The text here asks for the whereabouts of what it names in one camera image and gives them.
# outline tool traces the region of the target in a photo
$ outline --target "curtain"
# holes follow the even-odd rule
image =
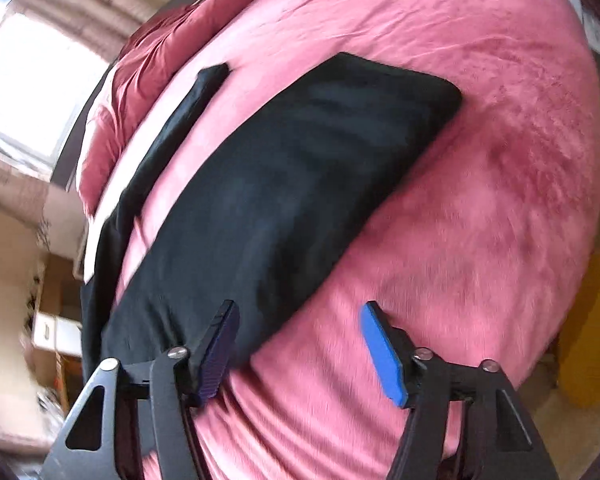
[[[156,10],[142,0],[13,0],[8,8],[51,24],[109,62]]]

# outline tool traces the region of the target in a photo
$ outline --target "bed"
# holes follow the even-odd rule
[[[85,279],[102,225],[200,69],[232,72],[136,218],[118,298],[215,149],[338,52],[443,77],[464,102],[316,293],[197,415],[218,479],[384,478],[405,415],[382,394],[360,306],[378,301],[448,361],[496,359],[517,385],[586,268],[600,90],[567,0],[205,0],[143,27],[91,110],[78,165]],[[458,425],[452,410],[449,454]],[[151,456],[145,466],[157,475]]]

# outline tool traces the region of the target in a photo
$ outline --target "blue gripper pad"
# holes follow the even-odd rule
[[[398,408],[404,408],[409,399],[404,381],[404,369],[386,332],[391,330],[391,327],[383,318],[384,313],[375,301],[365,303],[360,312],[362,335],[376,367],[384,394]]]
[[[200,365],[198,397],[202,403],[216,396],[229,364],[234,341],[240,328],[240,311],[232,302],[208,346]]]

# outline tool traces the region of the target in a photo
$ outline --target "yellow object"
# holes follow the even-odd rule
[[[600,251],[589,261],[558,340],[558,387],[577,406],[600,404]]]

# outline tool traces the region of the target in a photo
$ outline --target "mattress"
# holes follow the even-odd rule
[[[216,147],[337,52],[443,77],[464,104],[318,291],[196,416],[214,478],[384,478],[406,413],[382,394],[360,306],[378,301],[450,362],[496,359],[517,385],[586,268],[600,90],[567,0],[253,0],[174,75],[121,150],[91,219],[86,278],[104,219],[200,69],[232,72],[136,219],[119,297]],[[458,425],[452,410],[448,454]]]

